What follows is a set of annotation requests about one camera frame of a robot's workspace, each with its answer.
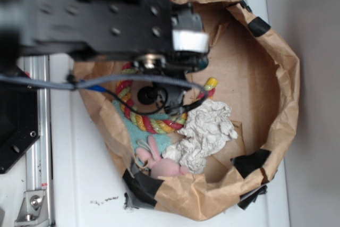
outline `gray wall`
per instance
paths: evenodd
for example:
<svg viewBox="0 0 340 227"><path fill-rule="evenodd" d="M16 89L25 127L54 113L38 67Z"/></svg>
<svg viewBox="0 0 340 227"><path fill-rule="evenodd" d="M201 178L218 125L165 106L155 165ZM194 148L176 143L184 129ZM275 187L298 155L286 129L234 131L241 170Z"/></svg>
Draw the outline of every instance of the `gray wall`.
<svg viewBox="0 0 340 227"><path fill-rule="evenodd" d="M340 226L340 0L267 6L302 66L298 133L285 157L291 226Z"/></svg>

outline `braided rope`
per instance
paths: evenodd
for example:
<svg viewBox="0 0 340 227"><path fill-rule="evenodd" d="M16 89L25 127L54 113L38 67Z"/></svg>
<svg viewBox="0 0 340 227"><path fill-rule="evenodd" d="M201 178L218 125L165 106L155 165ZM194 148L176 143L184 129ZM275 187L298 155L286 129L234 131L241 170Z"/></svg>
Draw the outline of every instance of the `braided rope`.
<svg viewBox="0 0 340 227"><path fill-rule="evenodd" d="M137 71L132 68L131 63L128 63L122 67L122 74L134 74L136 72ZM137 111L137 106L134 104L131 98L131 84L131 80L117 82L116 93L121 100ZM209 98L212 98L213 94L215 93L215 87L217 84L218 81L215 78L209 78L207 81L204 88L208 92ZM203 96L204 94L200 93L197 97L197 100ZM143 131L148 131L151 134L167 134L179 130L184 126L186 118L188 117L187 113L183 113L181 117L175 116L168 120L156 120L149 118L147 115L136 114L123 104L121 104L121 110L125 117L129 119L134 125L138 126L139 129Z"/></svg>

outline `white crumpled paper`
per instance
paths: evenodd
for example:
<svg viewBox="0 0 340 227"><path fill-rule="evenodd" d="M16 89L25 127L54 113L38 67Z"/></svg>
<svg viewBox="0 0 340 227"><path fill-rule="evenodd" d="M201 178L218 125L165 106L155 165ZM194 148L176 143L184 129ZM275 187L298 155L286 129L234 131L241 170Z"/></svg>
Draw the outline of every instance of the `white crumpled paper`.
<svg viewBox="0 0 340 227"><path fill-rule="evenodd" d="M223 102L207 99L198 108L188 113L185 126L178 131L185 138L162 153L187 166L194 174L203 172L206 157L220 151L229 140L236 139L237 133L229 120L231 107Z"/></svg>

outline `plush bunny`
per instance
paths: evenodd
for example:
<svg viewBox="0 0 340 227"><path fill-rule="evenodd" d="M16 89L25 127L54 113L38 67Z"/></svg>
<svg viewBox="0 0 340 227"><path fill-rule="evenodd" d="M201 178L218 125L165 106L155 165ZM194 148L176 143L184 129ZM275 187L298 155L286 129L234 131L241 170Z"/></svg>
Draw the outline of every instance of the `plush bunny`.
<svg viewBox="0 0 340 227"><path fill-rule="evenodd" d="M165 159L160 156L157 143L153 136L148 137L148 143L143 140L137 141L138 147L136 149L137 158L140 159L147 167L151 169L150 175L152 178L158 176L176 176L185 175L189 173L186 166L180 166L172 159Z"/></svg>

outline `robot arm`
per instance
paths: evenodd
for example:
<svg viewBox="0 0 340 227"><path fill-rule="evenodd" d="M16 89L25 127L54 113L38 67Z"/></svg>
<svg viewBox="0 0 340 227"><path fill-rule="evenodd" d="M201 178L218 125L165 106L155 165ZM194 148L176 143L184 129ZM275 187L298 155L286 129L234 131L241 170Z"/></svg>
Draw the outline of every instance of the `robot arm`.
<svg viewBox="0 0 340 227"><path fill-rule="evenodd" d="M192 6L172 0L0 0L0 72L19 56L62 52L75 61L131 61L143 74L185 80L208 65L202 31ZM183 111L188 88L153 84L163 101L167 91L167 113Z"/></svg>

